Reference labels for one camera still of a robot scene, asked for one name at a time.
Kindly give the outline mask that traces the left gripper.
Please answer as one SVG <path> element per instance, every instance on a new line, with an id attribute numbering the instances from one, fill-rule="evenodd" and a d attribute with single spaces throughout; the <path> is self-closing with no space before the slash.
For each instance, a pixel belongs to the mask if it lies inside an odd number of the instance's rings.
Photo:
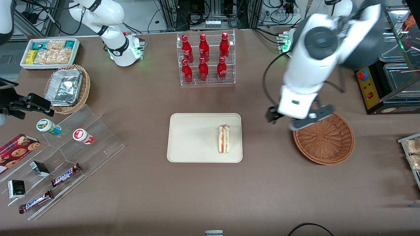
<path id="1" fill-rule="evenodd" d="M 277 120 L 284 116 L 306 118 L 318 94 L 295 94 L 287 86 L 282 86 L 280 95 L 278 112 L 277 107 L 271 106 L 265 114 L 265 119 L 270 124 L 276 124 Z"/>

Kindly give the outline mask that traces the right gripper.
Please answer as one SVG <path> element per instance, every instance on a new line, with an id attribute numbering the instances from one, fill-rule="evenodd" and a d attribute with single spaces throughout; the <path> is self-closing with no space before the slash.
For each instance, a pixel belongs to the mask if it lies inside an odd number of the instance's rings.
<path id="1" fill-rule="evenodd" d="M 0 90 L 0 114 L 4 116 L 13 116 L 23 120 L 26 113 L 23 111 L 36 111 L 45 114 L 48 117 L 54 116 L 54 110 L 44 110 L 50 108 L 51 102 L 45 98 L 29 93 L 27 96 L 17 94 L 14 88 L 5 88 Z"/>

